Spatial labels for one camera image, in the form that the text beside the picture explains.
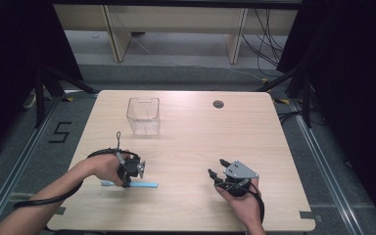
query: transparent container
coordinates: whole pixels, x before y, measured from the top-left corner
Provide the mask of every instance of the transparent container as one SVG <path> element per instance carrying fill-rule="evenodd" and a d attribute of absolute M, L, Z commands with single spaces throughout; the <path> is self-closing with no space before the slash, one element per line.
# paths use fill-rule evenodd
<path fill-rule="evenodd" d="M 127 106 L 127 120 L 133 133 L 155 135 L 160 132 L 160 99 L 130 98 Z"/>

